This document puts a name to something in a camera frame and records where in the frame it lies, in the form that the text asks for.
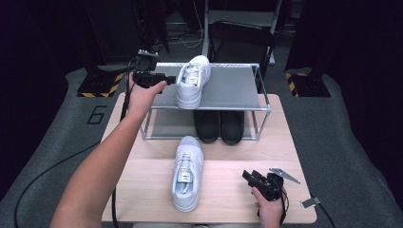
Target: white sneaker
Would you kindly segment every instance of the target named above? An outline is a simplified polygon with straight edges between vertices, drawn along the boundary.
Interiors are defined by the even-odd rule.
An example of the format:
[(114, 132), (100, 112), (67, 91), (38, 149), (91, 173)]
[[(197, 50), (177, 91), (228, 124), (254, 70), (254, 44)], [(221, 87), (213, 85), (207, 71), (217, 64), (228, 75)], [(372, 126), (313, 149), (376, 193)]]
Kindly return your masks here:
[(177, 104), (182, 109), (197, 108), (202, 99), (202, 87), (210, 79), (210, 61), (198, 55), (185, 64), (177, 78)]
[(185, 136), (179, 143), (172, 181), (175, 207), (182, 212), (193, 211), (199, 202), (204, 157), (198, 141)]

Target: wooden table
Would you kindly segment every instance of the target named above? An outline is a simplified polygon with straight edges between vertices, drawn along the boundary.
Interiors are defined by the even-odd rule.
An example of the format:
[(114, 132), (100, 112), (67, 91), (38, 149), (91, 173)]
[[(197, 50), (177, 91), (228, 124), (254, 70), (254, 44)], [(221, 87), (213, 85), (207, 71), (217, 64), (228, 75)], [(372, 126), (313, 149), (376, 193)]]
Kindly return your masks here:
[[(273, 167), (281, 168), (301, 182), (284, 180), (290, 201), (284, 223), (315, 222), (315, 209), (300, 205), (310, 194), (279, 97), (269, 94), (268, 98), (272, 112), (258, 141), (242, 140), (233, 146), (222, 140), (211, 144), (201, 142), (204, 154), (201, 194), (197, 208), (190, 213), (175, 209), (171, 195), (179, 140), (143, 140), (139, 133), (117, 185), (118, 221), (258, 223), (256, 200), (242, 172), (257, 170), (265, 175)], [(118, 124), (123, 100), (121, 94), (103, 139)], [(112, 220), (110, 201), (103, 220)]]

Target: black shoe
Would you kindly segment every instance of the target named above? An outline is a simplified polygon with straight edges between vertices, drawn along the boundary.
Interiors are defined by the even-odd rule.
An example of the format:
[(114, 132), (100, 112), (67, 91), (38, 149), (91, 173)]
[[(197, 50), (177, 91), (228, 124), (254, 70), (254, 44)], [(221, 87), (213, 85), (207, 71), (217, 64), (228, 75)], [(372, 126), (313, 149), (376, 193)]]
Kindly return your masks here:
[(212, 143), (220, 135), (220, 112), (194, 110), (196, 133), (201, 141)]
[(245, 113), (243, 111), (221, 111), (221, 138), (229, 144), (239, 143), (243, 137)]

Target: metal shelf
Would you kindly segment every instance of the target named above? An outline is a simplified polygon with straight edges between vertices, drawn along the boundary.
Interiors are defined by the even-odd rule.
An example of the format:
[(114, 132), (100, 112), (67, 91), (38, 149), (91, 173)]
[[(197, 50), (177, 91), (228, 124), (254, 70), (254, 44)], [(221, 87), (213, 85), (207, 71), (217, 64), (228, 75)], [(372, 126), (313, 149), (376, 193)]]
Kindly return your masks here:
[[(184, 63), (158, 63), (155, 72), (166, 76), (177, 76)], [(197, 110), (245, 111), (243, 139), (258, 140), (271, 107), (264, 84), (259, 75), (258, 64), (211, 64), (209, 81), (204, 85), (201, 104)], [(260, 79), (265, 103), (259, 100), (255, 80)], [(177, 88), (170, 85), (156, 96), (147, 118), (142, 124), (143, 138), (180, 139), (183, 136), (197, 138), (193, 110), (177, 107)], [(257, 123), (256, 113), (264, 113)]]

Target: human hand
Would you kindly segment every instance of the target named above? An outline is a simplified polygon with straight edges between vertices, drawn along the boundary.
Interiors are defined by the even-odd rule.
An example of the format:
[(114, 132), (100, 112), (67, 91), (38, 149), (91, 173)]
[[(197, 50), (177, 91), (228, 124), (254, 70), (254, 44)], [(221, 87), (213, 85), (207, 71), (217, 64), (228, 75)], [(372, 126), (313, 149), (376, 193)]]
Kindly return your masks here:
[(154, 97), (166, 87), (166, 81), (159, 82), (150, 88), (143, 88), (134, 84), (133, 73), (129, 74), (129, 79), (129, 87), (132, 89), (126, 116), (134, 116), (142, 120), (154, 102)]
[[(283, 197), (287, 195), (287, 192), (282, 188)], [(268, 201), (259, 191), (257, 187), (252, 188), (252, 194), (255, 196), (256, 206), (259, 208), (260, 223), (263, 228), (278, 228), (282, 215), (282, 201), (278, 199), (276, 201)]]

